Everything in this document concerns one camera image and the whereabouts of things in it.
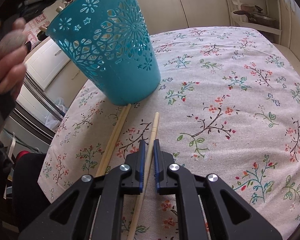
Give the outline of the person left hand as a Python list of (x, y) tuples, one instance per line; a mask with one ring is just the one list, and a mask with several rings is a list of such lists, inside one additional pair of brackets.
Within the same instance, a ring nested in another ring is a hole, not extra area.
[(23, 33), (26, 21), (18, 18), (12, 24), (12, 31), (0, 44), (0, 94), (10, 93), (16, 100), (26, 74), (24, 60), (28, 54), (25, 46), (27, 36)]

